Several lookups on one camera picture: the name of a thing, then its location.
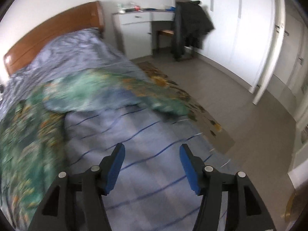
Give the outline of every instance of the white wardrobe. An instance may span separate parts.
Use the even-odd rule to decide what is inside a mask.
[[[275,24],[275,0],[200,0],[215,29],[198,52],[252,89],[266,62]]]

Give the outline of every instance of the baseboard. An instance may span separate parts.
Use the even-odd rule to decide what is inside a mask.
[[[205,61],[206,63],[212,65],[213,67],[217,68],[221,72],[225,73],[226,75],[230,76],[233,80],[235,80],[237,83],[241,84],[244,88],[247,90],[251,90],[252,86],[245,82],[242,78],[237,76],[235,73],[231,72],[230,70],[226,69],[224,66],[218,64],[217,62],[207,58],[204,55],[201,55],[198,52],[195,52],[195,56],[198,57],[200,60]]]

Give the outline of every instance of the floral rug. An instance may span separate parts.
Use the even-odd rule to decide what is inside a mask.
[[[226,153],[234,145],[234,140],[223,127],[185,90],[179,88],[176,82],[171,81],[166,74],[147,61],[138,63],[137,65],[157,85],[176,90],[178,98],[190,109],[188,117],[195,123],[217,151]]]

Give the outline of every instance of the white dresser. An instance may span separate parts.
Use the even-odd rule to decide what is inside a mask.
[[[169,29],[155,22],[173,21],[173,12],[144,11],[114,14],[117,44],[128,59],[152,55],[152,35],[156,30]]]

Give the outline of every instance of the dark coat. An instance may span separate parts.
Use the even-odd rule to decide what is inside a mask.
[[[172,24],[172,53],[175,59],[184,54],[184,46],[201,48],[204,37],[214,29],[199,3],[200,1],[177,2]]]

